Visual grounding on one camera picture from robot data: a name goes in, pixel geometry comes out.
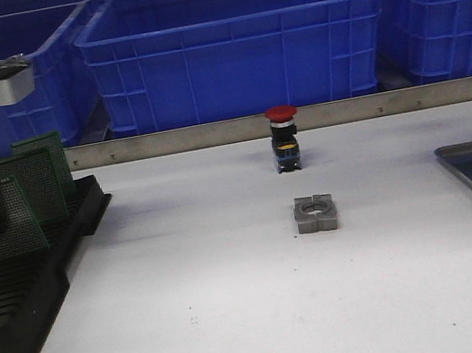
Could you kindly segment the red emergency stop button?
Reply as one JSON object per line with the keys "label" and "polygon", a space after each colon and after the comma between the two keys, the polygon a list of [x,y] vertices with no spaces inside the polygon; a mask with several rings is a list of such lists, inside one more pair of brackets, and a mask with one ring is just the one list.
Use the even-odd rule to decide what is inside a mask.
{"label": "red emergency stop button", "polygon": [[298,109],[293,105],[279,105],[265,111],[270,122],[271,144],[278,173],[301,169],[299,142],[296,140],[297,125],[294,116]]}

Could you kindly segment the left blue plastic crate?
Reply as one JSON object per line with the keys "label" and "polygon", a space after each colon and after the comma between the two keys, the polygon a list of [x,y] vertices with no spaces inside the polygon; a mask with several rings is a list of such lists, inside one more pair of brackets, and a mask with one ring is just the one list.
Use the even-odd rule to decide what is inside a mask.
{"label": "left blue plastic crate", "polygon": [[84,4],[59,5],[0,17],[0,60],[25,55],[35,89],[0,107],[0,156],[11,144],[57,131],[66,146],[80,140],[97,102],[96,82],[75,39],[89,18]]}

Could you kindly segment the grey square metal nut block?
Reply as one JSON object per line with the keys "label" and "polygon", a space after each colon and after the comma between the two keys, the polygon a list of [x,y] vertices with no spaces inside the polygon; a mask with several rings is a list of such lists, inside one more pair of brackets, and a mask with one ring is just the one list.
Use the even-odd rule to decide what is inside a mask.
{"label": "grey square metal nut block", "polygon": [[293,199],[293,216],[299,234],[338,230],[338,208],[332,194],[318,194]]}

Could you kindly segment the centre blue plastic crate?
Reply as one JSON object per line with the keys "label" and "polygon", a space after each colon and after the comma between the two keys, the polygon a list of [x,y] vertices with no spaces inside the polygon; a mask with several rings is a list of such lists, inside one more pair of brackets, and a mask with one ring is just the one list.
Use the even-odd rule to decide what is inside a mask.
{"label": "centre blue plastic crate", "polygon": [[117,137],[376,89],[382,0],[111,0],[77,47]]}

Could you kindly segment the black slotted board rack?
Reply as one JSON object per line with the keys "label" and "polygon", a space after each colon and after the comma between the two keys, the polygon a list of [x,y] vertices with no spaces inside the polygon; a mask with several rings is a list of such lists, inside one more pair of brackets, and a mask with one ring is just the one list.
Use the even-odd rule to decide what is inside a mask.
{"label": "black slotted board rack", "polygon": [[66,267],[110,202],[93,175],[75,181],[69,218],[44,228],[51,247],[0,262],[0,353],[40,353],[70,288]]}

